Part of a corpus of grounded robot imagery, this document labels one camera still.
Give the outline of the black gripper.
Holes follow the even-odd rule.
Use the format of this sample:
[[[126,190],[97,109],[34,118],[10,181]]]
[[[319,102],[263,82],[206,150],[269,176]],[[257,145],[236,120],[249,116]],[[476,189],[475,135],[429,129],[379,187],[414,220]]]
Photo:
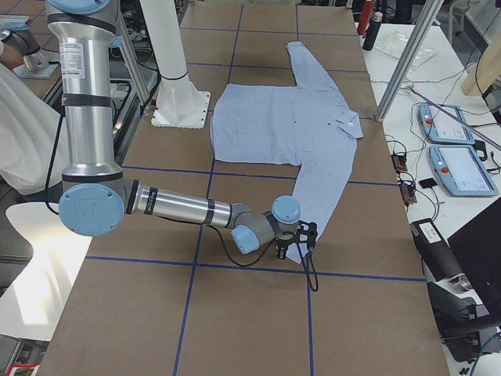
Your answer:
[[[294,242],[294,232],[285,231],[275,238],[277,258],[285,260],[288,247]]]

